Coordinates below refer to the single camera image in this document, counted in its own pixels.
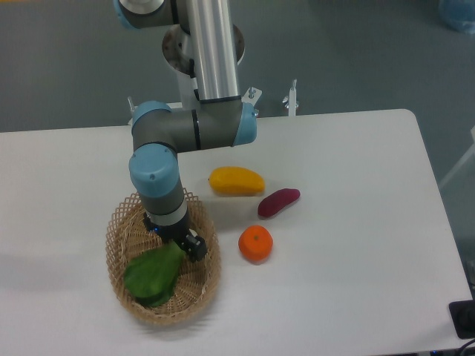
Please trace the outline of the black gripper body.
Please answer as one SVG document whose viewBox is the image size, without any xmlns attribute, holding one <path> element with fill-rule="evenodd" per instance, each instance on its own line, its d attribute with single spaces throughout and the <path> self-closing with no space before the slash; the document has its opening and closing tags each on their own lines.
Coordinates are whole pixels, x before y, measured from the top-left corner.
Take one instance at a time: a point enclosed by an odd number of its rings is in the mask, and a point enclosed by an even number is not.
<svg viewBox="0 0 475 356">
<path fill-rule="evenodd" d="M 190 234 L 189 213 L 185 213 L 180 221 L 172 225 L 157 225 L 151 221 L 147 213 L 143 214 L 142 221 L 145 229 L 158 235 L 164 243 L 174 241 L 180 248 L 188 248 L 186 238 Z"/>
</svg>

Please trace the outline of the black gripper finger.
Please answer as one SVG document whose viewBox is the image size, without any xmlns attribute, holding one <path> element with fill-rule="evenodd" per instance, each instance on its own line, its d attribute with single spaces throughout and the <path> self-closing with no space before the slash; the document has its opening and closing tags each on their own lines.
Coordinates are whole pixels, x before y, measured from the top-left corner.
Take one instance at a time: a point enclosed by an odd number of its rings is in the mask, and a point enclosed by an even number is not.
<svg viewBox="0 0 475 356">
<path fill-rule="evenodd" d="M 180 248 L 187 254 L 192 262 L 201 261 L 207 254 L 206 241 L 193 231 L 180 242 Z"/>
</svg>

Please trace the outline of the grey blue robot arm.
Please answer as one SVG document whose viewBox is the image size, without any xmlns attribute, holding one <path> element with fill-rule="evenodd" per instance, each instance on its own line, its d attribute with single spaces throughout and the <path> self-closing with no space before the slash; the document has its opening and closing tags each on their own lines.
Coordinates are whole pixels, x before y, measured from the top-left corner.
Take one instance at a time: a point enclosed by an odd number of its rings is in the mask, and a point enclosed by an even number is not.
<svg viewBox="0 0 475 356">
<path fill-rule="evenodd" d="M 239 30 L 227 1 L 116 1 L 114 9 L 134 29 L 168 26 L 163 49 L 176 52 L 171 64 L 189 77 L 191 105 L 179 111 L 158 101 L 130 107 L 128 169 L 145 227 L 175 242 L 190 260 L 202 260 L 207 246 L 191 232 L 177 156 L 245 145 L 257 136 L 255 109 L 239 92 Z"/>
</svg>

